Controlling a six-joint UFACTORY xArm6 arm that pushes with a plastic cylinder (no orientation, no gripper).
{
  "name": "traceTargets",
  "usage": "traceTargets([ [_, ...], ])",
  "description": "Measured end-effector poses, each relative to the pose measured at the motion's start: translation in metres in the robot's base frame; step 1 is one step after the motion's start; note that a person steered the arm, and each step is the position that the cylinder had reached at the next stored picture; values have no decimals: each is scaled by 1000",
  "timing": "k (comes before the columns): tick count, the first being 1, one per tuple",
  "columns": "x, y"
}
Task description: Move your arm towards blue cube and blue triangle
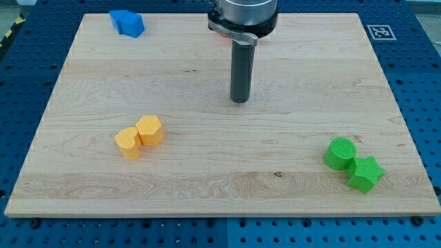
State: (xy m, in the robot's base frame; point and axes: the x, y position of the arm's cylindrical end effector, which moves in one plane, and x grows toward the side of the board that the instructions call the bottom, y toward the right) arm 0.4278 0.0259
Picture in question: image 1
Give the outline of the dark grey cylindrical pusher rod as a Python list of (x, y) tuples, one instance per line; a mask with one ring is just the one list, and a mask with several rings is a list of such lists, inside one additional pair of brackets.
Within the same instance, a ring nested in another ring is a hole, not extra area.
[(255, 47), (244, 41), (232, 41), (230, 99), (235, 103), (249, 100)]

